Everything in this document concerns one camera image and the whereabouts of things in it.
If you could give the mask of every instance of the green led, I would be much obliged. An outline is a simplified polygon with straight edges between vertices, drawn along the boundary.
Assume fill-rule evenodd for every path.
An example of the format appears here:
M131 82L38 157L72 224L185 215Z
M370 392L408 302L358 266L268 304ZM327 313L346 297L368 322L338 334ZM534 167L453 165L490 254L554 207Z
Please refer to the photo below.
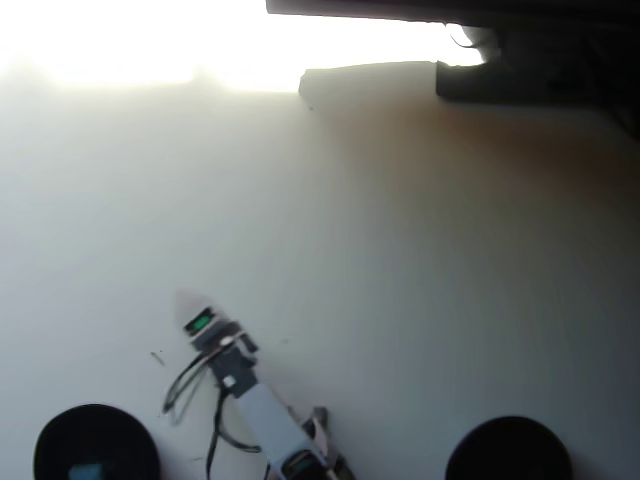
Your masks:
M193 328L195 330L201 330L211 321L211 317L200 317L196 320L196 323L193 324Z

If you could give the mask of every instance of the white floor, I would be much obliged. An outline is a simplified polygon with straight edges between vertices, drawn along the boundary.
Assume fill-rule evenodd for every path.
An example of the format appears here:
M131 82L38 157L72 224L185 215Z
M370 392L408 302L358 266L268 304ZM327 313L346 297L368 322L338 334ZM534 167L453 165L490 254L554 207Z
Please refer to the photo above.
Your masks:
M362 480L442 479L511 414L577 478L638 478L638 145L595 113L433 92L429 63L310 72L301 95L4 81L0 476L30 478L46 422L101 402L144 422L167 479L203 479L211 381L182 425L159 416L190 287L286 401L330 409ZM222 446L214 478L263 468Z

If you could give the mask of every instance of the small debris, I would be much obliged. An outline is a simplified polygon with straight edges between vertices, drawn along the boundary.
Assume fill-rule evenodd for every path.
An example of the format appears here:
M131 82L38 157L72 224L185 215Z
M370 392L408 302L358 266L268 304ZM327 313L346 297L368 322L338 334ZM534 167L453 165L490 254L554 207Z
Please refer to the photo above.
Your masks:
M158 355L156 352L150 352L150 353L151 353L151 356L155 358L158 361L158 363L164 367L164 360L160 358L160 355Z

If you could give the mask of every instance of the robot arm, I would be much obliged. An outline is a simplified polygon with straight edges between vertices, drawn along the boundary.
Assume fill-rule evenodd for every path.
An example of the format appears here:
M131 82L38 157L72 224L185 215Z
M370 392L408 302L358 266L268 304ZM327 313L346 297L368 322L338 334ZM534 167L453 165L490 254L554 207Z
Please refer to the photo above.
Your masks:
M192 346L206 358L221 389L234 398L267 457L268 478L337 480L336 469L348 472L326 433L326 409L316 409L314 416L300 425L256 376L253 367L258 347L238 322L231 321L205 297L192 301L182 313L179 323Z

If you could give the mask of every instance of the black wire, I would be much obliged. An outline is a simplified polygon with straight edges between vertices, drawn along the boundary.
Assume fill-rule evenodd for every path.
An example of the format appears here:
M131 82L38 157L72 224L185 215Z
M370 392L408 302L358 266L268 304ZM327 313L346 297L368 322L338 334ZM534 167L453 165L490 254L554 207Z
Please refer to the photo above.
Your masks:
M220 422L222 421L222 405L229 396L229 390L220 387L220 393L218 394L218 401L216 402L216 411L213 415L213 434L211 435L211 443L209 444L209 451L207 452L207 480L211 480L211 465L213 464L213 457L216 454L216 447L218 446L218 437L220 435Z
M198 354L198 356L196 356L196 358L194 358L191 361L191 363L189 363L189 365L187 365L187 368L185 368L182 372L180 372L180 375L178 375L176 377L176 379L173 381L173 383L169 387L169 391L167 392L167 395L164 398L164 403L162 405L162 413L167 413L169 410L171 410L175 406L176 402L178 401L178 398L180 398L180 395L182 395L182 393L186 390L186 388L191 384L191 382L193 382L193 380L195 380L195 378L198 376L198 374L206 366L206 364L200 365L198 367L198 369L193 374L191 374L191 376L187 379L187 381L184 383L184 385L182 385L182 386L180 386L180 388L178 388L182 378L187 373L189 373L189 371L192 368L194 368L196 365L198 365L198 363L200 363L203 358L204 358L204 355L202 353Z
M165 396L164 403L162 405L163 413L167 413L172 410L180 398L180 396L184 393L184 391L191 385L191 383L200 375L202 370L207 367L207 362L203 362L205 359L205 355L200 353L196 358L194 358L187 367L180 372L180 374L173 381L167 395ZM195 368L195 371L191 373L191 375L187 378L186 381L182 382L182 379L185 375L187 375L190 371ZM207 452L207 480L211 479L211 465L213 464L213 457L216 452L216 448L218 446L218 439L222 437L229 445L238 450L247 453L259 453L262 449L258 445L247 445L243 442L236 440L225 428L222 422L222 410L224 407L224 402L229 396L229 390L225 387L220 386L220 393L218 395L218 400L216 402L216 410L213 416L213 434L211 436L211 442L209 444L209 451Z
M246 452L246 453L260 453L260 452L262 452L262 449L260 448L259 445L247 445L246 443L243 443L243 442L233 438L233 436L229 433L229 431L224 426L224 422L222 421L222 415L220 415L220 425L218 425L218 427L219 427L219 430L220 430L220 437L225 442L227 442L229 445L231 445L233 448L236 448L236 449L241 450L241 451Z

